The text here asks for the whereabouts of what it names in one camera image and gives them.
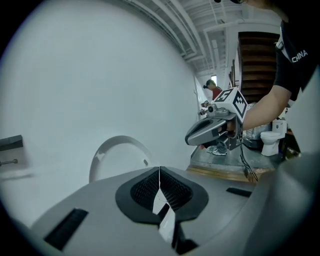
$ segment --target toilet seat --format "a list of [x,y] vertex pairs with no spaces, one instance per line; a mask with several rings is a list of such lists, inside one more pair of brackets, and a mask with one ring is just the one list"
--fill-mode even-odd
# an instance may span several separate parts
[[277,140],[281,139],[281,134],[274,131],[263,131],[260,134],[261,139]]

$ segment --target black t-shirt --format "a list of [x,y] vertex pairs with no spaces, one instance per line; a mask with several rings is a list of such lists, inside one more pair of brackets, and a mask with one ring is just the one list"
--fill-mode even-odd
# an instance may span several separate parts
[[282,39],[287,59],[276,48],[276,75],[274,85],[292,92],[291,100],[296,100],[300,88],[303,90],[319,63],[319,22],[308,8],[302,13],[288,11],[289,22],[281,23]]

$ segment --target white toilet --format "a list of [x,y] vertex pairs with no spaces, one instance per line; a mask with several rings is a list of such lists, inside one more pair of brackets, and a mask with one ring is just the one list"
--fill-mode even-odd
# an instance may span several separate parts
[[272,122],[272,131],[263,131],[260,134],[263,142],[261,154],[270,157],[278,154],[279,141],[284,138],[287,132],[287,121],[274,120]]

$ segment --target metal surface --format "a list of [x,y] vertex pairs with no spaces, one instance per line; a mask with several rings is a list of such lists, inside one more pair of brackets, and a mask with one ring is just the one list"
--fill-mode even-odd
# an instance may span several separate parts
[[12,161],[7,161],[7,162],[1,162],[0,161],[0,166],[8,165],[8,164],[17,164],[17,163],[18,163],[17,159],[13,159]]
[[[282,154],[264,156],[259,150],[251,150],[243,147],[246,159],[251,168],[274,168],[276,169],[282,161]],[[207,149],[198,150],[191,158],[192,166],[211,169],[226,170],[231,172],[243,172],[244,164],[240,158],[240,148],[227,152],[225,156],[207,153]]]
[[217,108],[216,104],[212,104],[212,106],[208,107],[208,117],[225,117],[229,115],[229,111],[224,107]]
[[243,136],[242,142],[249,149],[253,149],[253,150],[262,150],[264,147],[264,143],[262,142],[261,139],[253,140]]
[[208,112],[208,110],[207,109],[201,109],[200,111],[199,111],[199,115],[201,115],[201,116],[204,116],[206,113]]

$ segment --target person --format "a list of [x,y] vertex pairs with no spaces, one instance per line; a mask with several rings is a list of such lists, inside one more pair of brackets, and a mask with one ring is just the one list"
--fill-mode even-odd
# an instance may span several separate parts
[[[305,89],[317,65],[320,51],[315,30],[319,21],[317,8],[303,7],[299,1],[287,0],[231,0],[274,11],[282,19],[280,38],[275,46],[276,74],[273,87],[253,108],[247,111],[243,130],[268,124],[285,109],[289,100],[295,101]],[[234,123],[227,123],[234,130]]]
[[[203,86],[203,88],[205,89],[209,89],[210,91],[212,91],[212,100],[214,100],[216,97],[218,97],[218,95],[222,92],[222,89],[220,87],[218,87],[215,83],[215,81],[213,80],[208,80],[206,81],[205,85]],[[208,153],[212,153],[216,156],[226,156],[227,155],[227,147],[225,146],[225,144],[223,143],[218,143],[216,145],[216,148],[214,148],[213,146],[211,146],[209,148],[209,150],[207,151]]]

